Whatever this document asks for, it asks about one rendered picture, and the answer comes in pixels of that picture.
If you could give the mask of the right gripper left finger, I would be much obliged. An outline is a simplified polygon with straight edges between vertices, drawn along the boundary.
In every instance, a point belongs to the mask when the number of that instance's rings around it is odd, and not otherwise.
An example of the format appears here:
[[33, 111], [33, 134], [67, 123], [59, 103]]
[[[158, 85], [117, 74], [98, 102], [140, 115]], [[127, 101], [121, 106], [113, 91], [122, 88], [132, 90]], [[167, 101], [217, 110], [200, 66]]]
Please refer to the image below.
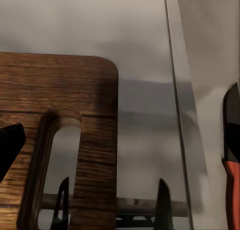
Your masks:
[[0, 183], [26, 142], [21, 123], [0, 128]]

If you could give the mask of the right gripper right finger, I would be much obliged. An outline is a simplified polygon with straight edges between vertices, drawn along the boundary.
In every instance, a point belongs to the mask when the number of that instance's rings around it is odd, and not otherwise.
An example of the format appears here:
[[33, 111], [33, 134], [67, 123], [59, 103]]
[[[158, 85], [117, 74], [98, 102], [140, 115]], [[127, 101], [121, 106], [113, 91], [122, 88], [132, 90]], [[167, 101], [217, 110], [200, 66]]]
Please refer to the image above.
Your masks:
[[224, 141], [240, 163], [240, 125], [228, 123]]

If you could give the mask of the cutting board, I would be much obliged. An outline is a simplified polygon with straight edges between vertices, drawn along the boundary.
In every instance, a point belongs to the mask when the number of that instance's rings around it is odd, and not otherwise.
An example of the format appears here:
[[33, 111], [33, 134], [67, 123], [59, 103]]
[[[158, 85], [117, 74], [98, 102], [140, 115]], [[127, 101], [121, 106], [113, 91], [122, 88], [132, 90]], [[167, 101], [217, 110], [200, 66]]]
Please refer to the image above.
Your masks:
[[66, 230], [116, 230], [119, 73], [99, 56], [0, 51], [0, 129], [21, 123], [26, 142], [0, 182], [0, 230], [29, 230], [52, 122], [81, 122]]

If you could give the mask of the parer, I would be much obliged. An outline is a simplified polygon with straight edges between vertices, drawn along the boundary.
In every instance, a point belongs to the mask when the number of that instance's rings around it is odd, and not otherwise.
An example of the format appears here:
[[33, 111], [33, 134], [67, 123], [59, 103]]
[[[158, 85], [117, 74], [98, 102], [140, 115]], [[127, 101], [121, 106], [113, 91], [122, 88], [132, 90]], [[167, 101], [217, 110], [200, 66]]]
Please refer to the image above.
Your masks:
[[[230, 89], [226, 100], [227, 126], [240, 125], [240, 95], [237, 82]], [[224, 162], [229, 174], [228, 214], [230, 230], [240, 230], [240, 163], [228, 147], [228, 160]]]

